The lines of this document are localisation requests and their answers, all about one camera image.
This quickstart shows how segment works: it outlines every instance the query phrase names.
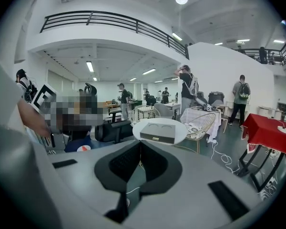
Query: jeans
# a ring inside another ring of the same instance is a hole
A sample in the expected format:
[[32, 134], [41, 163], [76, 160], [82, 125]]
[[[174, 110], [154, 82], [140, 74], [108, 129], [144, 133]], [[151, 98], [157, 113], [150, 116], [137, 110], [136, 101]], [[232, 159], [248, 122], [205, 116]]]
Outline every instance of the jeans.
[[181, 115], [183, 114], [183, 112], [185, 111], [185, 109], [193, 107], [195, 104], [194, 99], [189, 99], [186, 97], [182, 97], [181, 98]]
[[230, 118], [229, 123], [232, 123], [235, 119], [235, 116], [239, 110], [240, 113], [240, 120], [239, 120], [239, 125], [242, 125], [244, 123], [245, 120], [245, 109], [246, 109], [246, 105], [245, 104], [236, 104], [234, 103], [234, 107], [233, 107], [233, 112]]
[[121, 104], [121, 110], [124, 120], [128, 120], [128, 110], [127, 110], [127, 104]]

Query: black pants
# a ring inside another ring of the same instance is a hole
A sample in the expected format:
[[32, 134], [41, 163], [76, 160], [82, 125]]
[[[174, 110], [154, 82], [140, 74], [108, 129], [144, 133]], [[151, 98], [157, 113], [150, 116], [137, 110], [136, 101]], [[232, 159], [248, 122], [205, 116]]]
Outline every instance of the black pants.
[[236, 104], [234, 103], [234, 107], [233, 107], [233, 112], [230, 118], [230, 123], [232, 123], [235, 119], [235, 116], [239, 110], [240, 112], [240, 121], [239, 121], [239, 125], [242, 125], [244, 123], [245, 120], [245, 109], [246, 109], [246, 105], [245, 104]]

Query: black backpack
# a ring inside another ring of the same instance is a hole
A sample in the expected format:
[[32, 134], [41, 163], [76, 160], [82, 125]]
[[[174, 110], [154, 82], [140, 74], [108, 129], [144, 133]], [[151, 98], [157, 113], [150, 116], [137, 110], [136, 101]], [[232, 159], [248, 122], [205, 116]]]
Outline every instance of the black backpack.
[[238, 96], [240, 99], [248, 99], [249, 95], [250, 95], [250, 89], [247, 83], [242, 84], [241, 82], [239, 82], [241, 84], [239, 91], [238, 91]]
[[19, 81], [19, 83], [25, 88], [24, 100], [31, 103], [37, 93], [37, 88], [32, 84], [31, 81], [28, 87], [22, 81]]

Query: rattan chair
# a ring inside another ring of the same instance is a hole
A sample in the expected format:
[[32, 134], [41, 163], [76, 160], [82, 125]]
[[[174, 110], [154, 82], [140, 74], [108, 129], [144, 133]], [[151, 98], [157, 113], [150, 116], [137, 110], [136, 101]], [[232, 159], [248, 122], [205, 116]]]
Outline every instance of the rattan chair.
[[153, 106], [142, 105], [135, 107], [130, 115], [129, 120], [132, 123], [132, 126], [137, 124], [141, 119], [153, 119], [161, 117], [159, 111]]
[[204, 114], [194, 120], [185, 123], [186, 129], [190, 132], [186, 139], [194, 140], [197, 142], [197, 153], [200, 152], [199, 140], [201, 140], [206, 132], [210, 129], [216, 119], [214, 113]]

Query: handrail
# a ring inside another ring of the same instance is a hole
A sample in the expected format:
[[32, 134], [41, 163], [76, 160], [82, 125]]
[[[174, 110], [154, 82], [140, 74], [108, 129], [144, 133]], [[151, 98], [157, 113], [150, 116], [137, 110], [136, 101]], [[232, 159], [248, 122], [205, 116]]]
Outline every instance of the handrail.
[[46, 29], [70, 24], [105, 24], [126, 28], [135, 31], [136, 33], [152, 37], [189, 59], [187, 45], [182, 45], [174, 37], [144, 21], [118, 13], [97, 10], [79, 10], [49, 15], [45, 17], [45, 22], [40, 33]]

